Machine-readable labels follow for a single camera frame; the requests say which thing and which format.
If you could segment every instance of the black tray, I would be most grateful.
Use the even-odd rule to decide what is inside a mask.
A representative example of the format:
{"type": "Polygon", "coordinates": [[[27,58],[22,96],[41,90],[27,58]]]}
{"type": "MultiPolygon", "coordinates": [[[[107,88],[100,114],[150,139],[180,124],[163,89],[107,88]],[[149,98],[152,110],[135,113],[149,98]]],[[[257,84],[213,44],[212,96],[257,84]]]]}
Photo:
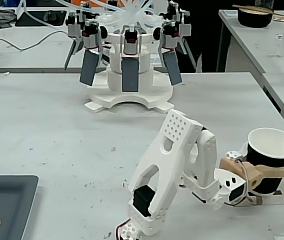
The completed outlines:
{"type": "Polygon", "coordinates": [[[38,181],[34,175],[0,175],[0,240],[22,239],[38,181]]]}
{"type": "MultiPolygon", "coordinates": [[[[44,21],[44,15],[48,11],[28,11],[29,14],[31,14],[33,17],[40,19],[44,21]]],[[[53,26],[62,26],[64,24],[67,11],[59,10],[59,11],[51,11],[53,14],[56,14],[56,20],[52,22],[48,22],[49,24],[53,26]]],[[[43,27],[44,24],[33,20],[31,17],[29,17],[25,12],[22,13],[22,15],[19,17],[19,19],[15,23],[16,27],[43,27]]]]}

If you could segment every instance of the white robotic arm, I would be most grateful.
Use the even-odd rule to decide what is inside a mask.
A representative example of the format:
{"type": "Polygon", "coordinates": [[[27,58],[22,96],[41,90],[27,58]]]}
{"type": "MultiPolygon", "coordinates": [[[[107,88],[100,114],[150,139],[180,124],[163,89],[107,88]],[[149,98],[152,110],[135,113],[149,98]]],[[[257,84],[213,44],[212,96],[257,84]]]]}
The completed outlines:
{"type": "Polygon", "coordinates": [[[120,238],[158,240],[181,177],[197,198],[215,208],[239,198],[245,181],[229,171],[215,169],[216,161],[215,136],[199,122],[170,110],[129,183],[130,220],[121,227],[120,238]],[[155,190],[148,183],[157,172],[155,190]]]}

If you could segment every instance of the white cylinder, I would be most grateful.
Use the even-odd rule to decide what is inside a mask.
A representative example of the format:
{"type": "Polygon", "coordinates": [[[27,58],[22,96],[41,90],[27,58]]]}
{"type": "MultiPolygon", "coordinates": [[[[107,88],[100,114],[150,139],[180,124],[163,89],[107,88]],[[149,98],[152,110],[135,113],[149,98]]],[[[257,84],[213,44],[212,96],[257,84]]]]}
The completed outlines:
{"type": "MultiPolygon", "coordinates": [[[[112,46],[110,49],[109,57],[110,57],[110,67],[112,71],[118,74],[121,74],[122,73],[121,65],[120,65],[121,57],[118,51],[116,53],[114,46],[112,46]]],[[[141,47],[141,54],[140,54],[139,61],[140,61],[139,71],[138,71],[139,73],[144,73],[150,69],[151,54],[150,54],[150,51],[148,51],[147,47],[144,45],[142,45],[141,47]]]]}
{"type": "Polygon", "coordinates": [[[248,144],[258,153],[273,159],[284,159],[284,131],[257,128],[248,134],[248,144]]]}
{"type": "MultiPolygon", "coordinates": [[[[122,74],[106,67],[108,88],[114,92],[122,93],[122,74]]],[[[138,75],[138,92],[149,93],[153,86],[153,68],[138,75]]]]}

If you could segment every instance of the wire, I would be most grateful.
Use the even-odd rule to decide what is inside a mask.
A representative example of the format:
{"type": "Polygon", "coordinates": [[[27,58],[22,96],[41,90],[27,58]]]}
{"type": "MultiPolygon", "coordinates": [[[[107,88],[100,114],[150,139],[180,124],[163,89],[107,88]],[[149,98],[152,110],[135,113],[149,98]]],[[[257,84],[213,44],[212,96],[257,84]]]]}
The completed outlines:
{"type": "Polygon", "coordinates": [[[229,204],[229,203],[226,203],[226,202],[224,203],[225,205],[233,206],[233,207],[239,205],[240,203],[242,203],[247,198],[248,193],[249,193],[249,176],[248,176],[247,168],[243,164],[242,160],[240,160],[240,159],[235,160],[234,162],[241,164],[241,168],[243,169],[244,175],[245,175],[246,185],[245,185],[245,191],[244,191],[245,193],[242,195],[242,198],[237,203],[234,203],[234,204],[229,204]]]}
{"type": "Polygon", "coordinates": [[[120,240],[119,238],[119,229],[122,228],[124,225],[126,225],[128,222],[131,221],[131,218],[129,218],[128,220],[126,220],[125,222],[121,223],[120,225],[118,225],[115,229],[115,238],[116,240],[120,240]]]}
{"type": "Polygon", "coordinates": [[[46,39],[48,39],[49,37],[51,37],[52,35],[54,34],[57,34],[57,33],[64,33],[66,34],[64,31],[54,31],[54,32],[51,32],[50,34],[46,35],[44,38],[42,38],[39,42],[37,42],[36,44],[32,45],[32,46],[28,46],[26,48],[19,48],[18,46],[14,45],[13,43],[9,42],[8,40],[5,40],[3,38],[0,38],[0,41],[3,41],[7,44],[9,44],[10,46],[12,46],[13,48],[23,52],[23,51],[26,51],[26,50],[29,50],[29,49],[32,49],[38,45],[40,45],[43,41],[45,41],[46,39]]]}

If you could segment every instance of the black paper cup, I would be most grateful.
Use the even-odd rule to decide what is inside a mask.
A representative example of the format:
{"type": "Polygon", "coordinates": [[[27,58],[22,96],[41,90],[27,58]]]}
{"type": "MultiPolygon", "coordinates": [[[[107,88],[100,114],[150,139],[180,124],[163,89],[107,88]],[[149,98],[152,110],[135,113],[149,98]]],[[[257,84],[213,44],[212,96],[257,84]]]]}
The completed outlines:
{"type": "MultiPolygon", "coordinates": [[[[284,167],[284,131],[275,128],[257,128],[248,134],[246,160],[252,165],[272,168],[284,167]]],[[[272,196],[282,178],[265,178],[251,192],[257,196],[272,196]]]]}

